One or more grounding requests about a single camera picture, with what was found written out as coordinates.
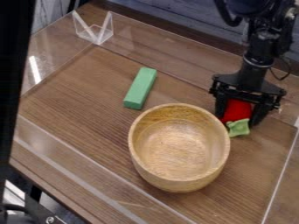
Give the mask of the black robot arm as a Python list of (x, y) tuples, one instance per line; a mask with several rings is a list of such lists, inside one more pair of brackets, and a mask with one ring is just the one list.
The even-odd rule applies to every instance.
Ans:
[(299, 0), (213, 0), (225, 24), (246, 24), (246, 50), (240, 69), (212, 76), (214, 116), (222, 123), (248, 120), (257, 125), (280, 107), (285, 90), (265, 80), (274, 59), (281, 59), (293, 42)]

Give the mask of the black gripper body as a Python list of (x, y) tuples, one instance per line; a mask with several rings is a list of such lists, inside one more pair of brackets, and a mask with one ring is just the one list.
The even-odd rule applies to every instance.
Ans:
[(260, 85), (253, 81), (241, 83), (236, 73), (214, 74), (212, 76), (209, 93), (214, 99), (217, 94), (221, 94), (228, 99), (237, 99), (253, 104), (265, 104), (270, 109), (278, 109), (280, 100), (285, 96), (285, 90), (266, 80), (261, 80)]

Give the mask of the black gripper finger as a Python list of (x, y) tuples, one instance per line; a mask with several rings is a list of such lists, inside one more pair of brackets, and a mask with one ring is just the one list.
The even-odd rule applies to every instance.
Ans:
[(268, 111), (270, 110), (270, 107), (265, 104), (256, 104), (253, 107), (252, 115), (249, 118), (249, 123), (248, 125), (253, 127), (257, 125), (262, 119), (265, 118)]
[(228, 103), (228, 97), (224, 94), (217, 94), (214, 101), (214, 115), (217, 118), (221, 118), (225, 113)]

